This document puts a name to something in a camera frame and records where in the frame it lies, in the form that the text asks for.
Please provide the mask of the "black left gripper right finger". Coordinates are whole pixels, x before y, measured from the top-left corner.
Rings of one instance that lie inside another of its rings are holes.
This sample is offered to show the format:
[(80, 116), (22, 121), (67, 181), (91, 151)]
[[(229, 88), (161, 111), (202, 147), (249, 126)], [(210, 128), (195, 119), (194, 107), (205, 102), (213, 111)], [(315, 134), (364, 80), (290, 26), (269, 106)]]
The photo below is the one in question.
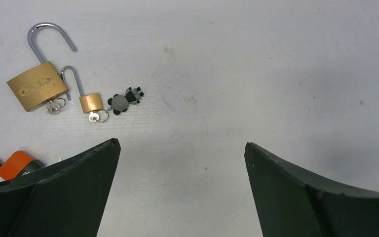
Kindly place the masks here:
[(379, 192), (343, 184), (255, 143), (244, 153), (265, 237), (379, 237)]

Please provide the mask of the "orange black padlock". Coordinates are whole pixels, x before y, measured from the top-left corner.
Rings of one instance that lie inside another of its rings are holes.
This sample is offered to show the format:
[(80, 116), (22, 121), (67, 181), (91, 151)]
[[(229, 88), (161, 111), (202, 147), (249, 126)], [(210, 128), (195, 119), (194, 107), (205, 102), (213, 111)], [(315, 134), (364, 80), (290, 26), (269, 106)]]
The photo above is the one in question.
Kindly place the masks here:
[(44, 167), (44, 163), (27, 152), (16, 151), (5, 162), (0, 161), (0, 178), (7, 181), (30, 174)]

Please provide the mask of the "small brass padlock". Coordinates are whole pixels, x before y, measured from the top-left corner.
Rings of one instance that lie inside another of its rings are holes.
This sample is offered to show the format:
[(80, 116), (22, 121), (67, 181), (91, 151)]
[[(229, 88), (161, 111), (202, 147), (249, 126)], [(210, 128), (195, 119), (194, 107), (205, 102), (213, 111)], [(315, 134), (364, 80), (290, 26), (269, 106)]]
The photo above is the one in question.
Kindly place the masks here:
[(102, 100), (99, 93), (84, 95), (82, 87), (81, 87), (80, 79), (78, 77), (78, 73), (76, 72), (76, 69), (73, 66), (64, 66), (61, 69), (61, 76), (64, 82), (66, 81), (67, 70), (71, 70), (74, 75), (76, 86), (78, 88), (78, 92), (80, 95), (79, 101), (80, 101), (83, 113), (95, 114), (97, 111), (103, 110)]

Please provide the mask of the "small padlock key with ring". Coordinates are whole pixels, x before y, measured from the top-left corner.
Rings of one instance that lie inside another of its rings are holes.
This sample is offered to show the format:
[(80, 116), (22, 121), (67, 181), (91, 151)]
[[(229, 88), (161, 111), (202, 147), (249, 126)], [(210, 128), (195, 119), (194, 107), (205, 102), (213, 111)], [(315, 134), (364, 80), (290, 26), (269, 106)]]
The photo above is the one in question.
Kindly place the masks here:
[(88, 116), (90, 122), (105, 123), (109, 119), (109, 112), (107, 110), (91, 111)]

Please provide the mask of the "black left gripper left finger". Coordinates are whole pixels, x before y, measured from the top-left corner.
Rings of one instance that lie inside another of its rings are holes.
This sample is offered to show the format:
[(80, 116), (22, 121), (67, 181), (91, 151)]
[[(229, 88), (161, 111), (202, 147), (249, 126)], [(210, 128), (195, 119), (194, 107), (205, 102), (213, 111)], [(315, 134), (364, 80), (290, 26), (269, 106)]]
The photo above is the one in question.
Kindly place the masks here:
[(119, 141), (112, 138), (0, 182), (0, 237), (96, 236), (120, 151)]

